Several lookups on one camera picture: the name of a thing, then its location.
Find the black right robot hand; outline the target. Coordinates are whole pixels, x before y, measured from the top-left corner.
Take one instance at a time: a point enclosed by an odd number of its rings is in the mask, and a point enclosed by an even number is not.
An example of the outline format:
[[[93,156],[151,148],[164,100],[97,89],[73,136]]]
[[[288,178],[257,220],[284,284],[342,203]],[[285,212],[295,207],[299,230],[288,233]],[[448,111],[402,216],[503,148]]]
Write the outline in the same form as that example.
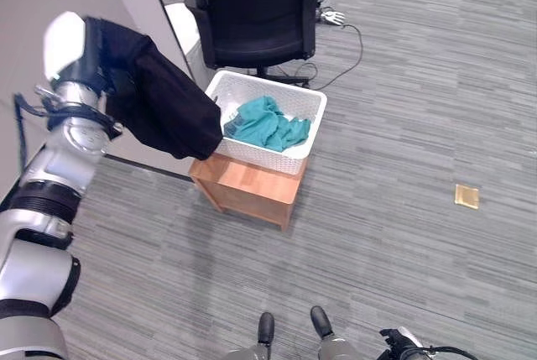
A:
[[[379,333],[388,348],[378,360],[427,359],[421,342],[406,327],[382,329]]]

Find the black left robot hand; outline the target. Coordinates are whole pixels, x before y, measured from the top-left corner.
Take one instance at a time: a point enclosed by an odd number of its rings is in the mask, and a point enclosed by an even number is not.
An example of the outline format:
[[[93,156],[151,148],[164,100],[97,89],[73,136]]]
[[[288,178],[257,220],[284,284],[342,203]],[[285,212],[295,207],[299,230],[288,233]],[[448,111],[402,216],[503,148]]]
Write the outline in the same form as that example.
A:
[[[102,68],[101,21],[66,11],[44,33],[44,75],[53,89],[75,82],[99,94],[109,87]]]

